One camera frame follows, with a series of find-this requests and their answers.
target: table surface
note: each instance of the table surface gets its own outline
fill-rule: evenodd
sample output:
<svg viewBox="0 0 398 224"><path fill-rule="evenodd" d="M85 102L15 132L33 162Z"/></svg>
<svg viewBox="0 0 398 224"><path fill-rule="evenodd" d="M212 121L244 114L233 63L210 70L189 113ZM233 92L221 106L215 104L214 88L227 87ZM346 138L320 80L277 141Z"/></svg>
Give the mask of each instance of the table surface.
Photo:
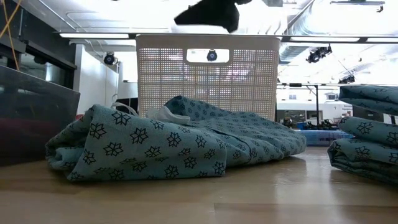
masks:
<svg viewBox="0 0 398 224"><path fill-rule="evenodd" d="M398 223L398 189L330 166L326 148L226 177L71 184L45 161L0 168L0 223Z"/></svg>

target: fluorescent light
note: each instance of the fluorescent light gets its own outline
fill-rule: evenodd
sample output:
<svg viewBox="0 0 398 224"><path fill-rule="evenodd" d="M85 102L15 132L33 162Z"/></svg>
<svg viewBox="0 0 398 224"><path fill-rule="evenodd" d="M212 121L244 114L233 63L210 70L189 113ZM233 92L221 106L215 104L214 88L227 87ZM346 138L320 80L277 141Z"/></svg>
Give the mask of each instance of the fluorescent light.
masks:
<svg viewBox="0 0 398 224"><path fill-rule="evenodd" d="M303 41L303 42L357 42L359 38L357 37L317 37L317 36L310 36L310 37L292 37L291 41Z"/></svg>
<svg viewBox="0 0 398 224"><path fill-rule="evenodd" d="M388 42L388 43L398 43L398 38L391 37L380 37L380 38L368 38L367 42Z"/></svg>
<svg viewBox="0 0 398 224"><path fill-rule="evenodd" d="M63 38L70 39L128 39L129 34L90 34L90 33L60 33Z"/></svg>

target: teal fabric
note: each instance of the teal fabric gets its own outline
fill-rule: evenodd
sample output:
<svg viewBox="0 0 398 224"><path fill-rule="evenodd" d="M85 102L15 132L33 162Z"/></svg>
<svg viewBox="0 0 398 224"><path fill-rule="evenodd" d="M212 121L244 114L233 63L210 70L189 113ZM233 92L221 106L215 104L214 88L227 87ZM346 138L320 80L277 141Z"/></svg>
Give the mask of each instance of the teal fabric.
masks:
<svg viewBox="0 0 398 224"><path fill-rule="evenodd" d="M395 114L398 89L386 86L343 86L341 101L367 110ZM330 163L343 171L398 184L398 126L347 117L339 128L355 136L339 139L328 149Z"/></svg>
<svg viewBox="0 0 398 224"><path fill-rule="evenodd" d="M52 169L70 181L220 177L227 167L299 154L305 137L254 113L177 96L165 104L186 126L94 105L46 145Z"/></svg>

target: plastic laundry basket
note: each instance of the plastic laundry basket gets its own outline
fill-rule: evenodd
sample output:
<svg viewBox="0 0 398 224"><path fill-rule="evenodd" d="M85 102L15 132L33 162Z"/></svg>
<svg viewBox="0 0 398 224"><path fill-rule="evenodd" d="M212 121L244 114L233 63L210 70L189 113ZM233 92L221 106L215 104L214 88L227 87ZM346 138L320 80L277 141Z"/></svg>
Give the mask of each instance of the plastic laundry basket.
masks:
<svg viewBox="0 0 398 224"><path fill-rule="evenodd" d="M278 38L146 34L137 36L136 42L141 116L183 95L225 110L274 119ZM214 62L203 54L209 49L218 54Z"/></svg>

